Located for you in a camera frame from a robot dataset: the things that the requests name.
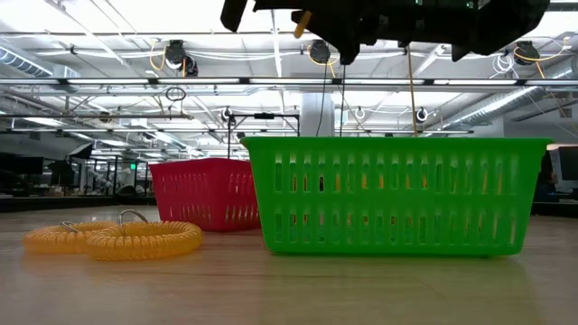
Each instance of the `wooden floor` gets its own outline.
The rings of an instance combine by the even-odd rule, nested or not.
[[[497,259],[279,256],[258,231],[160,261],[21,247],[25,231],[122,209],[0,214],[0,323],[578,324],[578,219],[532,217],[522,254]]]

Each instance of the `ceiling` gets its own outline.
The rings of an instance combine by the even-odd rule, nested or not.
[[[295,39],[295,26],[290,20],[290,11],[253,13],[249,5],[238,33],[232,33],[227,31],[219,20],[222,0],[69,0],[62,3],[68,15],[43,0],[3,0],[0,2],[0,40],[25,51],[39,62],[67,66],[78,72],[82,78],[154,78],[155,75],[161,78],[179,77],[178,73],[167,65],[161,70],[155,70],[150,63],[152,59],[156,65],[161,65],[163,46],[173,39],[185,41],[186,50],[198,64],[200,78],[322,78],[325,75],[325,67],[314,64],[307,55],[307,47],[317,37],[306,33],[301,39]],[[556,55],[555,58],[543,62],[546,71],[575,54],[578,46],[578,37],[575,37],[578,32],[576,21],[578,12],[548,12],[540,25],[524,36],[525,40],[533,42],[543,57]],[[277,33],[273,32],[274,24]],[[500,53],[489,57],[470,54],[464,60],[454,63],[450,56],[451,47],[447,45],[441,48],[439,45],[420,42],[411,44],[414,70],[422,68],[415,78],[516,78],[513,70],[504,63],[509,59],[498,62]],[[512,50],[514,46],[515,44],[511,44],[507,49]],[[338,53],[334,49],[333,51],[334,58],[337,59]],[[428,60],[428,56],[435,51],[437,54],[434,55],[434,60]],[[500,73],[498,64],[507,69]],[[338,77],[343,77],[343,67],[339,63],[332,67]],[[514,65],[513,68],[522,79],[540,78],[534,65]],[[408,77],[408,69],[408,56],[397,48],[396,42],[379,41],[375,46],[362,46],[359,57],[347,67],[345,77],[405,79]],[[0,64],[0,78],[30,78],[30,75]],[[14,89],[28,95],[34,92],[34,87],[21,86]],[[225,93],[226,90],[243,90],[240,86],[219,89]],[[445,91],[426,90],[415,93],[415,105],[435,112],[435,116],[431,117],[433,121],[459,114],[462,109],[493,93],[478,88],[460,91],[450,88]],[[219,128],[220,113],[224,107],[230,107],[235,113],[281,112],[283,109],[285,113],[298,114],[303,91],[306,90],[284,89],[283,101],[280,100],[278,90],[259,90],[243,96],[214,96],[210,93],[188,96],[182,103],[177,103],[175,108],[182,109],[194,116],[194,119],[148,118],[145,124],[156,128]],[[65,107],[64,96],[55,96],[48,92],[36,95],[37,99],[51,107]],[[165,109],[171,105],[171,102],[162,96],[158,101],[163,108],[151,96],[98,96],[82,102],[86,97],[70,96],[69,107],[78,106],[76,114],[109,111],[114,114],[159,115],[165,113]],[[334,91],[332,97],[335,108],[339,109],[341,93]],[[404,89],[346,89],[345,98],[353,110],[364,110],[365,116],[361,122],[365,127],[407,129],[412,123],[411,111],[408,110],[412,106],[411,96]],[[549,107],[553,103],[538,104]],[[9,107],[0,109],[5,113],[10,112]],[[506,119],[511,120],[536,110],[534,106],[521,107],[519,111],[508,113]],[[556,114],[554,112],[553,116],[548,114],[520,123],[556,124],[560,122],[557,121],[560,117]],[[359,128],[351,113],[346,117],[348,122],[344,127]],[[74,125],[78,122],[71,120],[66,123]],[[34,125],[30,120],[18,123],[21,126],[30,123]],[[110,125],[126,127],[127,123],[115,120]],[[286,125],[283,120],[247,120],[246,123],[247,127],[253,128],[282,128]],[[218,148],[222,146],[217,140],[222,135],[216,138],[214,135],[191,132],[170,136],[194,148],[205,144]],[[134,140],[143,147],[149,145],[139,142],[142,139],[137,137],[134,137]]]

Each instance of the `red plastic basket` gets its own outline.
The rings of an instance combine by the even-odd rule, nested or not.
[[[260,228],[249,162],[210,158],[151,165],[163,221],[192,222],[203,230]]]

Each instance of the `green plastic basket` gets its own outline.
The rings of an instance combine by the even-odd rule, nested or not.
[[[548,139],[243,139],[274,252],[512,255]]]

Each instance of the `yellow coiled keychain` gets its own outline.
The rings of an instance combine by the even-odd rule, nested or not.
[[[61,222],[60,226],[43,227],[23,236],[26,253],[77,254],[86,250],[87,239],[99,230],[110,228],[114,222]]]
[[[123,224],[126,213],[144,222]],[[98,260],[145,260],[184,255],[199,247],[202,231],[188,222],[148,222],[135,210],[125,210],[118,224],[98,232],[87,242],[87,252]]]

